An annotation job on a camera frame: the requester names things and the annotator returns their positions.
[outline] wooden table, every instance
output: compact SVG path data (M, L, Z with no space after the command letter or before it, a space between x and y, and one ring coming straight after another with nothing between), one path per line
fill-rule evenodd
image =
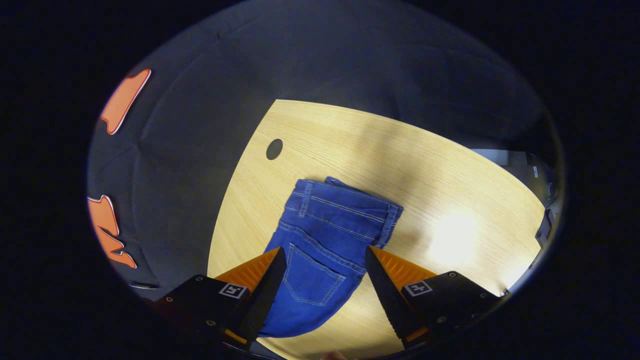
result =
M266 149L283 141L274 160ZM404 206L385 250L441 274L456 270L502 295L540 247L544 207L503 168L429 131L362 111L277 100L237 164L220 208L208 275L262 254L297 179L333 176ZM320 328L260 338L288 359L340 350L364 359L401 351L368 275Z

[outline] jeans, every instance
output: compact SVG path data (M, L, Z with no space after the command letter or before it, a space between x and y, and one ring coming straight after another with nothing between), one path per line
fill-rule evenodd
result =
M298 180L265 250L282 247L287 270L260 336L304 334L335 314L366 273L366 246L382 249L402 210L332 177Z

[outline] belt loop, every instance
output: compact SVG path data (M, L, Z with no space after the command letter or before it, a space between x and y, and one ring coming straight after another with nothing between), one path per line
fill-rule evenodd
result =
M309 200L311 200L311 188L313 187L313 182L308 181L305 186L305 193L302 196L302 203L300 204L300 211L298 212L298 216L303 218L307 214L307 208L309 207Z
M382 233L380 234L380 239L374 245L375 247L379 247L382 249L389 241L389 238L388 238L389 230L391 230L391 226L394 224L397 211L398 211L397 207L393 205L388 206L387 219L385 221L385 225L382 227Z

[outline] jeans back pocket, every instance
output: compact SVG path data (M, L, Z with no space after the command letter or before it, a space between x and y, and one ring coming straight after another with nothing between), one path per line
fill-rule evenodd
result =
M289 243L283 282L297 301L324 306L345 279Z

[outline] orange logo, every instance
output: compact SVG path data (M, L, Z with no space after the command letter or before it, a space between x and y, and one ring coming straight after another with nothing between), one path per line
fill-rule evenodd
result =
M133 100L136 99L142 87L145 86L150 75L150 69L142 70L133 78L122 80L116 91L113 92L100 114L100 119L107 123L107 133L109 135L115 134L120 129Z
M128 253L122 251L124 244L114 236L120 234L116 215L113 211L113 204L108 196L103 195L100 200L87 197L89 203L89 214L93 222L93 229L98 235L98 240L107 257L113 261L128 265L130 268L137 268L136 262Z

